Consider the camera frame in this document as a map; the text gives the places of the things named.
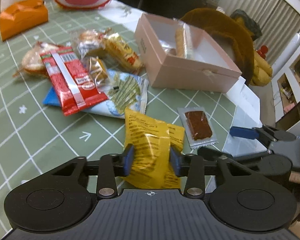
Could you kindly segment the blue white snack bag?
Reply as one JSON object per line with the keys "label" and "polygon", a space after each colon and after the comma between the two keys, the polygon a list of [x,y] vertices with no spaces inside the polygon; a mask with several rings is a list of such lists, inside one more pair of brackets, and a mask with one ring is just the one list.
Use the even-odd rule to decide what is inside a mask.
{"label": "blue white snack bag", "polygon": [[[105,90],[99,90],[98,86],[97,88],[104,92],[108,99],[87,108],[88,112],[118,118],[124,118],[126,108],[142,114],[145,113],[148,81],[137,75],[116,70],[108,70],[107,72],[110,83]],[[43,100],[43,104],[61,107],[53,86]]]}

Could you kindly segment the brown fleece jacket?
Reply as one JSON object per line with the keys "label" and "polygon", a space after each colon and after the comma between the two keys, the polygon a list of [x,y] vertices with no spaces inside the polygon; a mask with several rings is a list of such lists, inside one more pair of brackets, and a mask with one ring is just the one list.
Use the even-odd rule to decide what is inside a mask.
{"label": "brown fleece jacket", "polygon": [[254,74],[254,46],[249,33],[226,14],[210,8],[197,8],[187,12],[181,20],[206,31],[212,38],[221,38],[230,44],[234,63],[249,85]]}

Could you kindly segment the round pastry clear wrapper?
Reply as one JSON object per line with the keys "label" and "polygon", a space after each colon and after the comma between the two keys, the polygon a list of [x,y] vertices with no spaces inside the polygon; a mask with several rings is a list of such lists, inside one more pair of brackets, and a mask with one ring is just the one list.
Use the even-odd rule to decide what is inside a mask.
{"label": "round pastry clear wrapper", "polygon": [[33,76],[49,77],[40,54],[61,47],[63,46],[60,44],[36,42],[36,44],[23,57],[21,67],[13,74],[13,77],[18,77],[21,73]]}

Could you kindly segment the pink cardboard gift box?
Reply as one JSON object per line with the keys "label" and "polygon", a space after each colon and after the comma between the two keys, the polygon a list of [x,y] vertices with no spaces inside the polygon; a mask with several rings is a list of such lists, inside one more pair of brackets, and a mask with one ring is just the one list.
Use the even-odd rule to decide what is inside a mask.
{"label": "pink cardboard gift box", "polygon": [[191,26],[194,60],[168,55],[159,40],[175,46],[177,24],[170,18],[142,14],[135,30],[140,56],[152,87],[226,93],[242,72],[204,30]]}

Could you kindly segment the orange tissue box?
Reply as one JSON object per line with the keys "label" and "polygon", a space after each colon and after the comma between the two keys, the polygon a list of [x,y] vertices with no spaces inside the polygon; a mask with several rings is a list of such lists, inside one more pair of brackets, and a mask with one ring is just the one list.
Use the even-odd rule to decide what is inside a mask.
{"label": "orange tissue box", "polygon": [[2,41],[23,31],[49,21],[49,13],[43,0],[23,0],[10,5],[0,13]]}

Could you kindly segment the brown bar clear wrapper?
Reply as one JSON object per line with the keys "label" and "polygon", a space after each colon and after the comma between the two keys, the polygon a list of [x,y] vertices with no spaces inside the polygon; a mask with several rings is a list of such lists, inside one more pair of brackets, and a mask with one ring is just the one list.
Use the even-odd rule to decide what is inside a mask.
{"label": "brown bar clear wrapper", "polygon": [[177,108],[177,111],[190,148],[195,150],[218,142],[204,107]]}

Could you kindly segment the long biscuit clear pack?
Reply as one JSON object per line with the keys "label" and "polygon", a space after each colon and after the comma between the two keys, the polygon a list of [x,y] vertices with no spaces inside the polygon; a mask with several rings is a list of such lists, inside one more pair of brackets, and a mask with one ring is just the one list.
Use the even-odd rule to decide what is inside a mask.
{"label": "long biscuit clear pack", "polygon": [[175,46],[172,47],[168,42],[159,40],[161,47],[168,55],[177,56],[187,60],[194,60],[194,48],[190,26],[176,18],[173,18],[173,20],[174,23],[177,24],[174,34]]}

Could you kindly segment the yellow snack packet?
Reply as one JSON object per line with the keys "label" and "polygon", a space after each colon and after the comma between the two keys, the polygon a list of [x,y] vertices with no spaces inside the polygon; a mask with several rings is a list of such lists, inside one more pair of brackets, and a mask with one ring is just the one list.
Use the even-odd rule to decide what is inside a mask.
{"label": "yellow snack packet", "polygon": [[132,168],[123,179],[140,189],[178,189],[170,164],[170,146],[183,150],[185,128],[125,109],[125,146],[135,148]]}

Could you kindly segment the small gold snack pack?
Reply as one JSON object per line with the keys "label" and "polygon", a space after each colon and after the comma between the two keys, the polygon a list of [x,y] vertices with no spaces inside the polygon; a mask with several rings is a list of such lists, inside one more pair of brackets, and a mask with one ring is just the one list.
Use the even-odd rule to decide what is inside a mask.
{"label": "small gold snack pack", "polygon": [[99,57],[86,58],[85,66],[97,86],[105,86],[109,83],[107,69]]}

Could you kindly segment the yellow lounge chair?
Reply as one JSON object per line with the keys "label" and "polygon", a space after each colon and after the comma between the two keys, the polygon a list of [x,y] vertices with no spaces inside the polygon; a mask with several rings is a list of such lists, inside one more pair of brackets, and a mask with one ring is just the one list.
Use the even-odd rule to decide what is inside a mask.
{"label": "yellow lounge chair", "polygon": [[[230,17],[241,25],[255,41],[262,36],[259,24],[254,21],[248,14],[241,9],[236,9]],[[252,86],[264,87],[270,83],[273,76],[273,69],[266,61],[268,47],[262,45],[260,49],[254,50],[254,72],[250,84]]]}

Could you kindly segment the sliced bread clear pack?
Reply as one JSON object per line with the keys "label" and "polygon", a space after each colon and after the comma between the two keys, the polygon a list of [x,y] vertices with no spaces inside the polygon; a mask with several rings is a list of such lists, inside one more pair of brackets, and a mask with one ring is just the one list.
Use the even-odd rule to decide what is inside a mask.
{"label": "sliced bread clear pack", "polygon": [[85,57],[99,57],[102,59],[107,55],[102,40],[110,32],[111,28],[70,31],[71,46],[80,59]]}

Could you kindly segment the rice cracker pack yellow label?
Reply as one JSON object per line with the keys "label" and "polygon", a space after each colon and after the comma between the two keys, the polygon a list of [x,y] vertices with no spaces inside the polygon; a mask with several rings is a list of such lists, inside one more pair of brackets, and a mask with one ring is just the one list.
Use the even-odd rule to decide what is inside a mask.
{"label": "rice cracker pack yellow label", "polygon": [[105,35],[101,41],[106,52],[119,63],[124,72],[139,73],[143,62],[121,35],[118,33]]}

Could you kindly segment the green checked tablecloth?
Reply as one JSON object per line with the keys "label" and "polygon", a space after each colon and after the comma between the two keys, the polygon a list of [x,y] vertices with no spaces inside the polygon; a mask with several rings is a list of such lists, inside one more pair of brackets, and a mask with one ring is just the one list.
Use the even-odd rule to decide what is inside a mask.
{"label": "green checked tablecloth", "polygon": [[141,11],[112,1],[100,11],[64,11],[48,3],[49,21],[12,39],[0,37],[0,239],[10,230],[4,213],[6,195],[79,155],[97,160],[119,153],[125,143],[122,119],[80,112],[65,116],[43,104],[51,83],[15,75],[23,56],[38,41],[70,45],[70,31],[112,28],[133,48]]}

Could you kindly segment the white paper sheets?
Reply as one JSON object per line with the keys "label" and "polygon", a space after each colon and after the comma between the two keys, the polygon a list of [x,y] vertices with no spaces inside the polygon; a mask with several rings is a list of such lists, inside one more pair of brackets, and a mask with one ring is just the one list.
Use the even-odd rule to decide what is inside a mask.
{"label": "white paper sheets", "polygon": [[[142,11],[113,0],[101,16],[111,21],[111,27],[119,32],[125,41],[136,51],[138,45],[134,32]],[[210,117],[213,128],[217,131],[218,142],[214,145],[219,150],[247,154],[257,152],[264,147],[259,142],[237,138],[235,142],[228,138],[230,126],[247,128],[260,127],[258,109],[259,98],[248,88],[243,78],[234,84],[229,92],[205,92],[188,89],[168,89],[148,87],[146,114],[152,118],[181,125],[177,109],[179,107],[204,107]]]}

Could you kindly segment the red striped snack packet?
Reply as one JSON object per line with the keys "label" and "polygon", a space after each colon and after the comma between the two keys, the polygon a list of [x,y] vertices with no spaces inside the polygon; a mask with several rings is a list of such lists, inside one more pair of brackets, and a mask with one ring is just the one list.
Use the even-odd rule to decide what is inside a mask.
{"label": "red striped snack packet", "polygon": [[108,99],[98,90],[71,47],[60,47],[41,53],[64,115],[72,115]]}

